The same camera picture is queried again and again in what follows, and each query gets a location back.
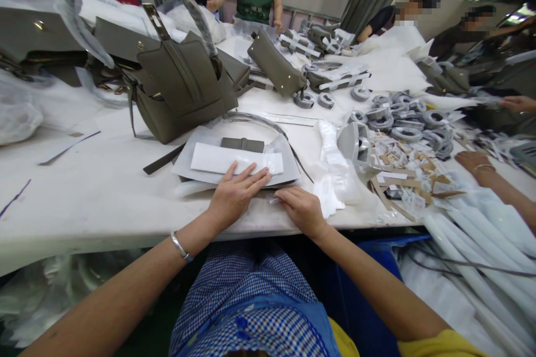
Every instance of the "plastic bag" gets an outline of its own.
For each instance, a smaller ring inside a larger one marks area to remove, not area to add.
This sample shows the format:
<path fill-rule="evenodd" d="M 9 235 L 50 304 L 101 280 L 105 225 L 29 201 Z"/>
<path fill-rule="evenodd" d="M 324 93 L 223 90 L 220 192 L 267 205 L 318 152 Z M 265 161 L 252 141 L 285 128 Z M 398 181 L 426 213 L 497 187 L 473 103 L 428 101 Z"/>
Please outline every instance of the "plastic bag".
<path fill-rule="evenodd" d="M 315 185 L 315 195 L 320 198 L 320 203 L 331 206 L 323 206 L 334 214 L 336 209 L 342 209 L 344 205 L 362 205 L 370 210 L 377 207 L 377 198 L 365 187 L 357 177 L 352 163 L 344 158 L 337 147 L 337 128 L 334 124 L 319 120 L 317 128 L 322 137 L 322 150 L 320 160 L 326 166 L 326 176 Z"/>
<path fill-rule="evenodd" d="M 142 251 L 61 255 L 22 268 L 0 289 L 0 344 L 25 348 Z"/>
<path fill-rule="evenodd" d="M 236 36 L 251 37 L 252 33 L 258 33 L 259 31 L 265 31 L 270 41 L 275 43 L 279 37 L 276 27 L 271 27 L 260 22 L 244 21 L 234 16 L 233 33 Z"/>
<path fill-rule="evenodd" d="M 204 17 L 208 22 L 208 28 L 210 29 L 210 34 L 212 35 L 214 43 L 223 42 L 227 35 L 225 31 L 225 26 L 221 22 L 216 21 L 214 15 L 205 7 L 199 8 L 201 9 L 201 12 L 203 13 Z M 181 30 L 183 32 L 192 31 L 197 35 L 201 35 L 199 29 L 195 25 L 194 19 L 192 18 L 190 12 L 186 9 L 186 6 L 184 4 L 181 4 L 180 6 L 175 7 L 170 12 L 168 12 L 167 17 L 173 20 L 173 22 L 175 23 L 175 27 L 178 30 Z"/>
<path fill-rule="evenodd" d="M 42 122 L 31 93 L 0 77 L 0 145 L 28 139 Z"/>

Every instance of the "blue checkered apron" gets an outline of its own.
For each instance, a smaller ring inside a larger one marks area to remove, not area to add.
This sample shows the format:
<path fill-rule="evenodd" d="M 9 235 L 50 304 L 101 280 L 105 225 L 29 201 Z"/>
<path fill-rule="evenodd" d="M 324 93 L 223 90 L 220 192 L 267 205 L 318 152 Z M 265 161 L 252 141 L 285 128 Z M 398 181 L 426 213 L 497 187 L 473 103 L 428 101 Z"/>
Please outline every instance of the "blue checkered apron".
<path fill-rule="evenodd" d="M 212 245 L 171 334 L 170 357 L 262 350 L 340 356 L 327 314 L 272 240 Z"/>

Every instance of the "yellow sleeve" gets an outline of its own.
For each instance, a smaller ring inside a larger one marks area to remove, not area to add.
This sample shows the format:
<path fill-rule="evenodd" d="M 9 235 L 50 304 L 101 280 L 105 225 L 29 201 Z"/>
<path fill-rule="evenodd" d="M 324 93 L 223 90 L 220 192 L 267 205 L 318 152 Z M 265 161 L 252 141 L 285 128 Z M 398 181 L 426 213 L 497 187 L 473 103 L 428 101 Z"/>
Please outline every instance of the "yellow sleeve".
<path fill-rule="evenodd" d="M 331 324 L 335 342 L 337 342 L 337 347 L 339 348 L 339 353 L 341 353 L 342 357 L 359 357 L 356 344 L 350 339 L 346 332 L 344 332 L 331 318 L 329 318 L 329 323 Z"/>
<path fill-rule="evenodd" d="M 487 357 L 452 329 L 446 329 L 431 339 L 398 342 L 398 349 L 402 357 Z"/>

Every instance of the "hand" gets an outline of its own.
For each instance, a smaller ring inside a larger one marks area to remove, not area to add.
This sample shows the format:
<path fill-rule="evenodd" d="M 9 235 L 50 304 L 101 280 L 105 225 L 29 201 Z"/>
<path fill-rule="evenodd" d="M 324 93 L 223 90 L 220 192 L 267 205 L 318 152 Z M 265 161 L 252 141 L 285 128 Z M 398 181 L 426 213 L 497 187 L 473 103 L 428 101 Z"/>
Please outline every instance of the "hand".
<path fill-rule="evenodd" d="M 316 195 L 300 187 L 277 190 L 274 194 L 294 224 L 311 240 L 322 237 L 328 223 L 322 215 L 320 201 Z"/>
<path fill-rule="evenodd" d="M 216 11 L 218 11 L 219 6 L 216 3 L 216 0 L 209 0 L 207 1 L 207 8 L 208 8 L 208 11 L 215 13 Z"/>
<path fill-rule="evenodd" d="M 529 112 L 536 113 L 536 100 L 529 97 L 504 97 L 499 106 L 510 109 L 512 112 Z"/>
<path fill-rule="evenodd" d="M 281 32 L 283 30 L 283 23 L 280 20 L 274 20 L 274 26 Z"/>
<path fill-rule="evenodd" d="M 483 155 L 480 152 L 469 152 L 469 151 L 463 151 L 458 153 L 456 156 L 454 156 L 456 161 L 465 169 L 467 169 L 473 176 L 476 176 L 478 172 L 491 170 L 495 171 L 493 167 L 480 167 L 476 171 L 476 167 L 480 165 L 490 165 L 490 160 L 487 158 L 486 155 Z"/>
<path fill-rule="evenodd" d="M 207 213 L 211 214 L 218 222 L 218 233 L 227 229 L 246 213 L 253 196 L 268 184 L 272 178 L 272 175 L 268 173 L 267 167 L 249 177 L 257 166 L 256 163 L 253 163 L 233 178 L 237 165 L 238 163 L 234 162 L 227 170 L 208 206 Z"/>

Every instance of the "bracelet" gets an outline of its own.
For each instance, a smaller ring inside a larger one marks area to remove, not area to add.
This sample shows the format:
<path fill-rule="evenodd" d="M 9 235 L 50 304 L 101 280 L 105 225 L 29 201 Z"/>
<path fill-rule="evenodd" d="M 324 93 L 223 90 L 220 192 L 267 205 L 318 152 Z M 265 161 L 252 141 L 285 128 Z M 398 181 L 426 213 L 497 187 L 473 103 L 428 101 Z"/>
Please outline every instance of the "bracelet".
<path fill-rule="evenodd" d="M 476 174 L 476 171 L 477 171 L 479 168 L 481 168 L 481 167 L 491 167 L 491 168 L 493 169 L 493 171 L 497 171 L 492 165 L 487 165 L 487 164 L 486 164 L 486 165 L 478 165 L 477 167 L 475 167 L 475 168 L 473 169 L 473 174 Z"/>
<path fill-rule="evenodd" d="M 190 256 L 190 254 L 188 254 L 186 251 L 184 251 L 183 247 L 181 247 L 179 241 L 177 240 L 177 236 L 175 235 L 175 232 L 172 231 L 171 232 L 171 240 L 173 240 L 173 243 L 175 244 L 175 246 L 177 247 L 177 249 L 179 250 L 180 252 L 180 255 L 182 256 L 182 258 L 184 260 L 186 260 L 186 263 L 190 263 L 192 262 L 194 259 Z"/>

